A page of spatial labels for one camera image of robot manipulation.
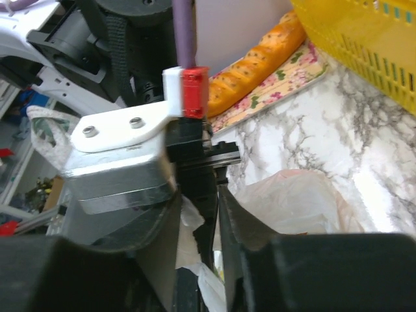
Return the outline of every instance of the white connector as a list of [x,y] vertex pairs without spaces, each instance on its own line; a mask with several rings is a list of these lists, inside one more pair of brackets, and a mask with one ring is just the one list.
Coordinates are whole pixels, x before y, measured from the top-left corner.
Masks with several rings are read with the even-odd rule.
[[183,117],[182,71],[181,67],[163,71],[164,100],[169,102],[169,115],[172,117]]

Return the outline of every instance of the baguette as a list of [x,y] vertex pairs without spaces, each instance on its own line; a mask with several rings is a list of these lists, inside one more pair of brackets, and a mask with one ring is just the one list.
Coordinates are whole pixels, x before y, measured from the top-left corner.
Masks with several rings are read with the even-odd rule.
[[216,76],[209,85],[209,118],[221,114],[260,85],[306,39],[296,13],[286,13],[245,57]]

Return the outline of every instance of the red connector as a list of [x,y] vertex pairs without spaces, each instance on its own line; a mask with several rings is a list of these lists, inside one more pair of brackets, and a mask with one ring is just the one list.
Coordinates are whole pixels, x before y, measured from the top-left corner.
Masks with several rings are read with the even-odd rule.
[[202,119],[208,106],[208,67],[194,67],[182,71],[183,116]]
[[6,158],[11,155],[14,155],[14,153],[8,148],[0,148],[0,158]]
[[16,221],[9,221],[0,226],[0,236],[12,236],[18,226]]

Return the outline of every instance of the screw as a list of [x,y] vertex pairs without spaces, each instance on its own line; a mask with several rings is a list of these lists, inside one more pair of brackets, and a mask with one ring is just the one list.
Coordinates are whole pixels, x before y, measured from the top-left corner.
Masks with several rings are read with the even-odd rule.
[[98,131],[93,125],[90,125],[84,128],[83,133],[86,138],[92,138],[98,134]]
[[140,117],[134,117],[132,119],[130,119],[130,127],[132,127],[133,129],[138,129],[141,128],[145,125],[144,121],[142,118]]
[[211,140],[202,141],[202,148],[204,151],[211,151],[211,149],[213,148]]

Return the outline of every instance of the white wall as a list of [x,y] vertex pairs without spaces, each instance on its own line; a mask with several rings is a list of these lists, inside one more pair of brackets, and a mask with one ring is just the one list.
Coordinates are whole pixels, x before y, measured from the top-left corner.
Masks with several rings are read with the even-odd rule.
[[211,75],[244,56],[257,45],[284,13],[289,0],[197,0],[197,65]]

